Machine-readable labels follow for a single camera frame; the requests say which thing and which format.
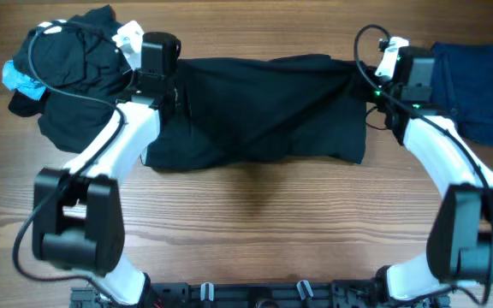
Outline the black t-shirt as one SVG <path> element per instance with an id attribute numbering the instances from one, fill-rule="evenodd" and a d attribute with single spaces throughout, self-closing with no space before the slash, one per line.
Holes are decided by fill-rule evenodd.
<path id="1" fill-rule="evenodd" d="M 361 163 L 360 81 L 354 63 L 328 55 L 181 60 L 175 113 L 142 162 L 173 171 L 287 156 Z"/>

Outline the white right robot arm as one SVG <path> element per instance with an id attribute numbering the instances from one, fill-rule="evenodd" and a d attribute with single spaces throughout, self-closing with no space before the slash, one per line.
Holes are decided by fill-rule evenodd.
<path id="1" fill-rule="evenodd" d="M 468 147 L 493 145 L 493 45 L 434 44 L 392 37 L 373 82 L 397 141 L 423 165 L 442 203 L 425 251 L 383 272 L 385 298 L 407 305 L 493 285 L 493 170 Z"/>

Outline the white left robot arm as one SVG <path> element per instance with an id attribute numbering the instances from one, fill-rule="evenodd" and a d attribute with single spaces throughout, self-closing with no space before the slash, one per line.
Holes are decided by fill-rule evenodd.
<path id="1" fill-rule="evenodd" d="M 114 37 L 116 51 L 138 58 L 129 85 L 108 106 L 113 115 L 76 158 L 62 169 L 42 169 L 34 184 L 33 211 L 16 236 L 13 262 L 28 229 L 33 256 L 69 279 L 87 281 L 101 307 L 157 307 L 149 276 L 123 253 L 125 231 L 119 186 L 137 159 L 146 159 L 174 113 L 180 40 L 143 33 L 130 24 Z"/>

